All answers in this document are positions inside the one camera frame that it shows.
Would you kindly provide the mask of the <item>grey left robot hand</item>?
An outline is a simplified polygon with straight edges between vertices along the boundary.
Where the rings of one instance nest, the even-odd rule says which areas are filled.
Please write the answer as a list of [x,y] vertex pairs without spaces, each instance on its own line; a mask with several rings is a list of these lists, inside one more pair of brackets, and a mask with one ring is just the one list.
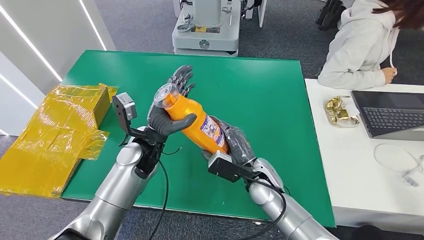
[[[191,65],[180,66],[168,79],[167,83],[175,84],[178,93],[186,97],[191,88],[195,86],[194,83],[186,86],[190,78],[193,76],[192,70],[193,67]],[[154,102],[151,104],[147,114],[148,126],[157,134],[164,137],[165,140],[167,140],[169,135],[190,127],[196,119],[197,115],[195,113],[190,113],[182,120],[172,120],[168,112],[155,105]]]

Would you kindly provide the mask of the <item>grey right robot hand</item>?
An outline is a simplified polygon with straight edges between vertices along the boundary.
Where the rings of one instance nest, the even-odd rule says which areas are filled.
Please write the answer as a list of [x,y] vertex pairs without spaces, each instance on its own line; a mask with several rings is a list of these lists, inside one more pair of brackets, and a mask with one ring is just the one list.
[[227,154],[231,156],[232,162],[240,166],[251,166],[251,162],[256,159],[251,144],[248,142],[246,135],[237,127],[218,119],[211,115],[223,131],[226,143],[228,145]]

